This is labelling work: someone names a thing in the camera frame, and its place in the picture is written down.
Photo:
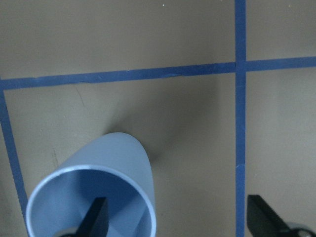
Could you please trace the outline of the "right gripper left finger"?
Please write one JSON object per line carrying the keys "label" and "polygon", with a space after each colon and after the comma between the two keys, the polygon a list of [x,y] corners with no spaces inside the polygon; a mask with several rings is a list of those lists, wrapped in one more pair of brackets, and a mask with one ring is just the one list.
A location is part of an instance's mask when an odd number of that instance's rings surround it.
{"label": "right gripper left finger", "polygon": [[75,237],[106,237],[109,230],[108,202],[97,197],[75,232]]}

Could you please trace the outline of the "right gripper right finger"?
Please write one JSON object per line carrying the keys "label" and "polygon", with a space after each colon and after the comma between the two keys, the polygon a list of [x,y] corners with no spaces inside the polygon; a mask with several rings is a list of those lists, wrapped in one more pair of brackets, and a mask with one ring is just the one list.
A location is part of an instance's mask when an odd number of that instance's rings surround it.
{"label": "right gripper right finger", "polygon": [[253,237],[296,236],[260,195],[248,195],[246,223]]}

